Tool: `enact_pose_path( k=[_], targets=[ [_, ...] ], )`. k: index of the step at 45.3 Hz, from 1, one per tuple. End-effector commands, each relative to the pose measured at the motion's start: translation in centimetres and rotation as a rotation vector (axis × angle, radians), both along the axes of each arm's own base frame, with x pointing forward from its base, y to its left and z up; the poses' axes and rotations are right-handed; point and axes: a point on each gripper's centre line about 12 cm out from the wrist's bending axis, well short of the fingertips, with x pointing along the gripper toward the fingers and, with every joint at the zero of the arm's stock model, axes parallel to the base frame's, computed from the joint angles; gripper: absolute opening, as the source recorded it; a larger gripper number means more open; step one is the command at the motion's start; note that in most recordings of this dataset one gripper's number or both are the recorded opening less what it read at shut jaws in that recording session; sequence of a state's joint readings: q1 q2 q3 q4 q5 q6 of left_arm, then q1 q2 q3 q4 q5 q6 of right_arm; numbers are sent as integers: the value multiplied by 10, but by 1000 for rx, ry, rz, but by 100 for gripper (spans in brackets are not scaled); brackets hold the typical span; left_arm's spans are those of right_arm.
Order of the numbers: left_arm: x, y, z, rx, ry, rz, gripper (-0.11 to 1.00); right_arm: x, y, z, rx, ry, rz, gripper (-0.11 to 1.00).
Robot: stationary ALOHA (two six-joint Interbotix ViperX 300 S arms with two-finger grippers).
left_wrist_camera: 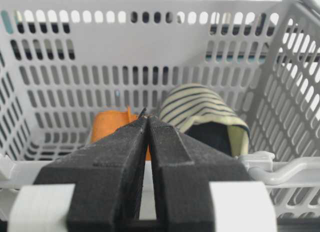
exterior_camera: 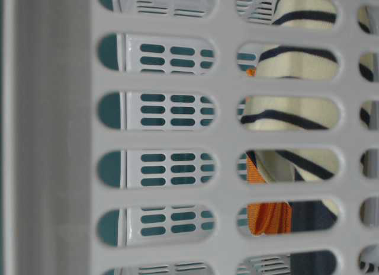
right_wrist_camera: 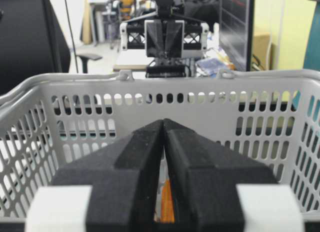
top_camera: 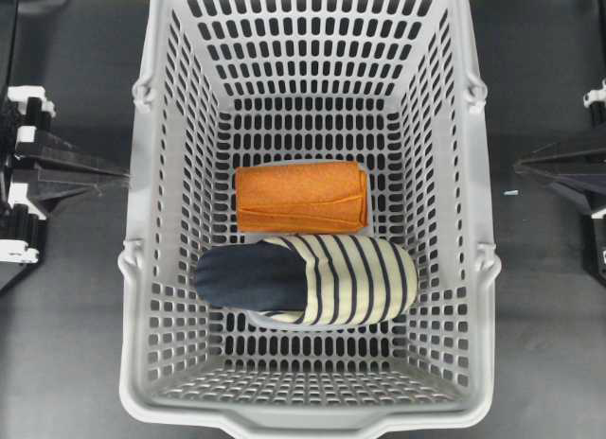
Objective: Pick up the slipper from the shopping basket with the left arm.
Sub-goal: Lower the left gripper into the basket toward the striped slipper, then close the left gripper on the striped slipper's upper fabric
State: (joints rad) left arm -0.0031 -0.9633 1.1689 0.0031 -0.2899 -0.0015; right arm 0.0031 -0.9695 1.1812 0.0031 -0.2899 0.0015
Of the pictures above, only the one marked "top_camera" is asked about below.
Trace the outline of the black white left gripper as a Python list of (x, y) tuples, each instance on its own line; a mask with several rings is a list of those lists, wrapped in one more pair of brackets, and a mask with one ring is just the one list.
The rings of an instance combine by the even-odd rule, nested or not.
[(62, 202), (127, 188), (129, 171), (48, 132), (55, 105), (40, 85), (1, 93), (1, 261), (37, 264)]

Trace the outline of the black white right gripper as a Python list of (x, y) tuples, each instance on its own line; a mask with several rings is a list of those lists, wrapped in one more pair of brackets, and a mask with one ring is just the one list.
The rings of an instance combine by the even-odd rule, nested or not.
[[(583, 96), (592, 125), (605, 133), (605, 79)], [(532, 177), (574, 202), (591, 216), (596, 250), (596, 277), (605, 285), (605, 137), (581, 136), (537, 149), (514, 164), (517, 174)]]

